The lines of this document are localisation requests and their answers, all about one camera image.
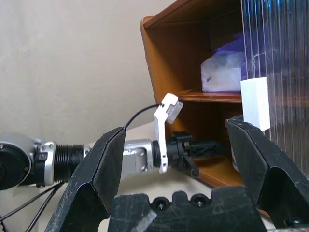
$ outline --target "beige wall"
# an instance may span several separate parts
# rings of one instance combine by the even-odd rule
[[[0,0],[0,131],[88,143],[153,104],[139,22],[172,2]]]

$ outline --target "table surface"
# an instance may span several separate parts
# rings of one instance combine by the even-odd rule
[[[127,132],[126,140],[155,139],[155,124],[154,122],[143,126],[133,128]],[[39,231],[44,231],[46,225],[59,202],[65,187],[51,200],[50,204],[45,209],[39,221]],[[152,173],[142,173],[127,176],[123,178],[119,185],[118,195],[145,193],[149,196],[150,202],[156,197],[164,196],[171,201],[172,194],[176,191],[185,191],[190,199],[196,193],[203,193],[209,198],[211,197],[211,188],[200,183],[197,180],[191,179],[182,173],[173,169],[168,169],[166,174],[159,174],[158,170]],[[262,218],[267,229],[274,228],[273,224],[266,218]],[[98,232],[106,232],[109,220],[101,222]]]

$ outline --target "scratched black surface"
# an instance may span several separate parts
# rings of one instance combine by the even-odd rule
[[[96,232],[109,217],[121,178],[125,136],[125,130],[117,128],[96,141],[72,175],[46,232]]]
[[[190,204],[185,192],[175,192],[170,207],[137,230],[151,211],[145,194],[116,197],[108,232],[266,232],[244,186],[214,189],[210,205],[202,208]]]
[[[309,223],[309,181],[292,160],[253,125],[226,123],[235,160],[257,206],[270,215],[277,228],[298,217]]]

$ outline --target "black ribbed joint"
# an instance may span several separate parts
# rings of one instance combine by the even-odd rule
[[[57,145],[55,151],[54,182],[68,182],[78,164],[83,160],[82,145]]]

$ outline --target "plastic bag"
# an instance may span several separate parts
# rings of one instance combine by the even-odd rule
[[[239,92],[245,71],[243,37],[232,41],[201,64],[204,92]]]

